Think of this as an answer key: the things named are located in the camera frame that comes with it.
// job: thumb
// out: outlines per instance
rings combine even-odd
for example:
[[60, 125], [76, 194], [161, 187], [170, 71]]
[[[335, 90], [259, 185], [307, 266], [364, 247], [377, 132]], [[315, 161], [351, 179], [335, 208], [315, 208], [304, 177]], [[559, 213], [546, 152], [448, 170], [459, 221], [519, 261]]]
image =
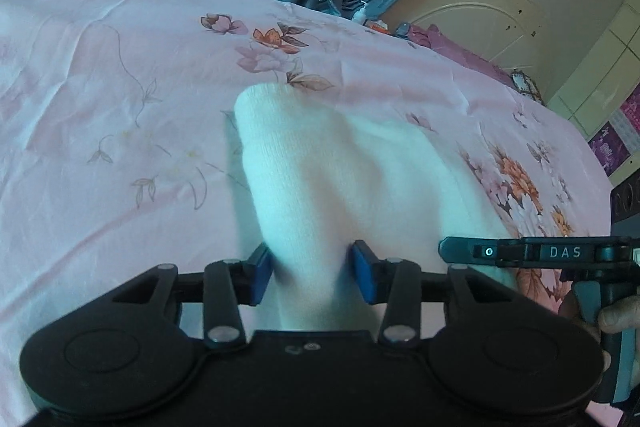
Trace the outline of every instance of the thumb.
[[632, 295], [600, 310], [598, 325], [605, 333], [640, 327], [640, 296]]

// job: black speaker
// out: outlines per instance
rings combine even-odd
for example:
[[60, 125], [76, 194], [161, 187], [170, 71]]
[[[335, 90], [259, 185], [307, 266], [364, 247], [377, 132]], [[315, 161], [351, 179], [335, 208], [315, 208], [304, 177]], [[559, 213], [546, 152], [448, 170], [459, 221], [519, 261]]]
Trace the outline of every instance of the black speaker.
[[611, 235], [640, 238], [640, 169], [611, 191]]

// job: cream headboard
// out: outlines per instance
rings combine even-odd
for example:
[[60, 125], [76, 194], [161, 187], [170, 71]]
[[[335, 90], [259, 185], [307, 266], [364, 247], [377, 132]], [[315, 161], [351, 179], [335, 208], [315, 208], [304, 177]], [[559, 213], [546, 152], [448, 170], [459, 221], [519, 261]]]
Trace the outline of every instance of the cream headboard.
[[449, 39], [506, 71], [524, 71], [543, 95], [548, 86], [548, 25], [530, 0], [399, 0], [381, 19], [392, 32], [403, 22], [436, 24]]

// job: pink floral bed sheet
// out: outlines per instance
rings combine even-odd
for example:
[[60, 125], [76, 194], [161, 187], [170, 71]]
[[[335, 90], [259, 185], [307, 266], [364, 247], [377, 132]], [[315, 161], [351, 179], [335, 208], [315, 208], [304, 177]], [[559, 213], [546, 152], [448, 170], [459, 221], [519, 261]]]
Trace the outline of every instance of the pink floral bed sheet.
[[[0, 6], [0, 426], [33, 413], [33, 331], [155, 264], [258, 245], [231, 112], [252, 84], [438, 134], [514, 237], [609, 233], [609, 182], [571, 124], [412, 42], [273, 0]], [[555, 311], [569, 290], [553, 270], [518, 283]]]

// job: clothes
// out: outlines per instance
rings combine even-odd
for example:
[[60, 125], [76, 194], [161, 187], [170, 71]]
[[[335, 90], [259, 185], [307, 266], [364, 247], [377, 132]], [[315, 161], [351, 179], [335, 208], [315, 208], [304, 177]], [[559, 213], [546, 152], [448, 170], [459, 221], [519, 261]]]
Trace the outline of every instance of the clothes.
[[[278, 84], [247, 89], [235, 115], [260, 231], [278, 261], [282, 329], [377, 328], [345, 270], [356, 239], [444, 273], [441, 238], [510, 237], [460, 156], [419, 127], [345, 116]], [[516, 288], [510, 272], [483, 271]], [[433, 317], [441, 309], [423, 305], [435, 327], [423, 334], [444, 325]]]

